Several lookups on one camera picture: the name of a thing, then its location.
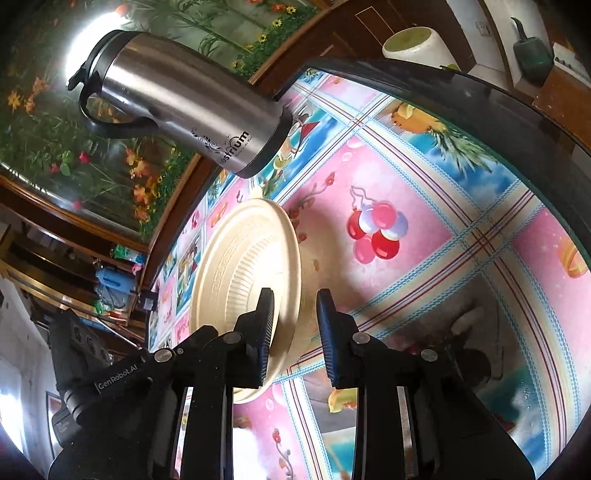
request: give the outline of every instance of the thermos handle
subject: thermos handle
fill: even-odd
[[[111,124],[94,118],[86,105],[90,96],[97,93],[96,86],[100,83],[96,81],[98,80],[98,74],[95,73],[94,75],[97,75],[97,77],[90,78],[82,87],[78,100],[80,111],[84,115],[86,128],[91,133],[105,138],[135,138],[156,133],[158,124],[146,116],[140,116],[124,124]]]

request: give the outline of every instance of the wall switch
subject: wall switch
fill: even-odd
[[[476,22],[476,28],[480,32],[480,35],[483,37],[490,37],[491,36],[491,29],[486,22]]]

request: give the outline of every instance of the screw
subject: screw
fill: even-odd
[[[173,353],[167,348],[161,348],[154,354],[154,360],[159,364],[168,362],[173,357]]]
[[[353,341],[358,345],[363,345],[369,342],[369,335],[365,332],[357,332],[353,334]]]
[[[426,360],[427,362],[434,362],[437,360],[437,352],[430,348],[425,348],[425,350],[421,352],[421,356],[423,357],[423,360]]]
[[[229,344],[238,343],[240,340],[242,340],[240,332],[228,332],[223,336],[223,341]]]

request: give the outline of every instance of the thermos logo text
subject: thermos logo text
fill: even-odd
[[[121,373],[117,374],[117,375],[113,375],[110,379],[108,379],[106,382],[102,382],[97,384],[97,387],[99,388],[99,390],[102,390],[103,388],[108,387],[109,385],[114,384],[115,382],[117,382],[117,380],[121,380],[123,377],[126,377],[127,375],[129,375],[131,372],[134,372],[138,369],[137,365],[131,365],[131,367],[129,367],[129,369],[125,369],[123,370]]]
[[[250,136],[251,136],[250,133],[242,132],[242,135],[240,135],[240,137],[231,138],[229,141],[230,146],[226,149],[226,154],[224,155],[223,160],[221,160],[221,162],[226,163],[236,153],[240,152],[240,150],[243,148],[242,143],[245,141],[246,141],[246,143],[248,143],[248,140],[250,140],[249,139]]]
[[[221,158],[218,158],[217,162],[221,164],[226,163],[234,155],[240,153],[251,140],[251,135],[248,132],[242,132],[242,135],[232,138],[228,135],[228,140],[224,143],[224,146],[219,147],[209,137],[199,135],[194,128],[191,130],[191,134],[203,144],[209,154],[219,155]]]

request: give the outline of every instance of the red balloon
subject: red balloon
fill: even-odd
[[[378,230],[372,235],[371,246],[377,257],[383,260],[390,260],[396,257],[398,250],[400,250],[400,242],[398,240],[388,240],[383,236],[381,230]]]
[[[359,226],[361,210],[355,210],[347,220],[347,233],[353,240],[359,240],[365,236],[365,232]]]
[[[374,261],[375,252],[371,245],[371,239],[364,236],[362,239],[357,240],[353,246],[353,254],[357,261],[363,265]]]
[[[388,230],[396,222],[396,210],[390,202],[376,202],[371,212],[378,228]]]

